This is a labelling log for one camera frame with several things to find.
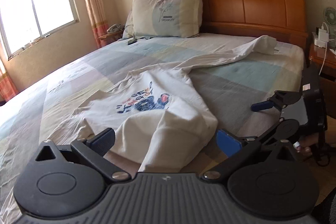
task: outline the pillowcase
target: pillowcase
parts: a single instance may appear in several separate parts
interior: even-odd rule
[[[202,13],[202,0],[133,0],[134,34],[136,38],[192,37],[200,31]]]
[[[134,27],[133,27],[133,15],[131,10],[126,20],[125,29],[123,32],[123,38],[131,38],[133,36],[134,36]]]

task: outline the white charging cable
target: white charging cable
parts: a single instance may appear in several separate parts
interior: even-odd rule
[[[325,25],[327,26],[327,33],[328,33],[328,35],[329,35],[329,27],[328,27],[327,23],[325,23],[325,22],[322,23],[322,30],[324,30],[323,24],[325,24]],[[327,50],[328,50],[328,42],[325,43],[324,59],[323,59],[323,63],[322,63],[322,67],[321,67],[321,70],[320,70],[319,75],[321,74],[322,69],[323,69],[323,66],[324,66],[324,63],[325,63],[325,61],[326,61]]]

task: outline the bed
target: bed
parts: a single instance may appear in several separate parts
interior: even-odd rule
[[[51,73],[0,108],[0,205],[39,142],[97,90],[108,91],[127,72],[147,65],[183,61],[227,49],[267,34],[276,54],[252,53],[239,62],[195,69],[193,85],[219,120],[238,136],[259,135],[278,119],[276,111],[252,113],[252,103],[275,90],[298,90],[306,50],[304,0],[203,0],[201,35],[194,38],[118,41]],[[139,164],[109,152],[106,157],[134,174]],[[210,143],[182,171],[201,173],[224,160]]]

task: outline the mattress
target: mattress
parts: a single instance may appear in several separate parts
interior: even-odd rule
[[[128,71],[147,65],[184,61],[193,56],[237,47],[254,37],[201,34],[194,38],[117,41],[51,73],[0,107],[0,205],[38,144],[97,90],[108,91]],[[253,52],[246,59],[214,68],[194,69],[193,85],[218,128],[237,136],[263,133],[278,118],[276,110],[253,113],[250,105],[275,90],[297,91],[304,63],[302,49],[278,42],[272,56]],[[106,157],[134,173],[137,164],[118,155]],[[225,159],[213,139],[183,171],[201,173]]]

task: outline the window frame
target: window frame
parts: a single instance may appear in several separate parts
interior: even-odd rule
[[[68,22],[68,23],[66,23],[62,26],[59,26],[56,29],[53,29],[53,30],[51,30],[47,33],[42,33],[41,28],[40,28],[40,24],[38,22],[36,10],[35,10],[34,0],[31,0],[31,3],[32,3],[32,7],[33,7],[34,17],[35,17],[35,20],[36,20],[36,25],[37,25],[37,28],[38,28],[39,33],[40,33],[40,36],[37,37],[37,39],[39,39],[39,38],[43,39],[45,37],[48,37],[49,35],[51,35],[53,33],[56,33],[58,31],[62,30],[63,28],[66,28],[66,27],[68,27],[68,26],[70,26],[74,23],[79,22],[78,12],[77,12],[76,5],[75,5],[75,0],[69,0],[71,11],[72,11],[72,14],[73,14],[73,21],[70,21],[70,22]],[[10,60],[11,58],[18,55],[20,52],[22,52],[23,50],[25,50],[26,48],[28,48],[29,46],[32,45],[32,43],[29,42],[26,45],[24,45],[22,48],[18,49],[17,51],[11,52],[11,50],[9,48],[8,41],[7,41],[6,33],[5,33],[5,30],[4,30],[1,13],[0,13],[0,40],[1,40],[1,44],[2,44],[2,47],[4,49],[4,53],[6,55],[7,60]]]

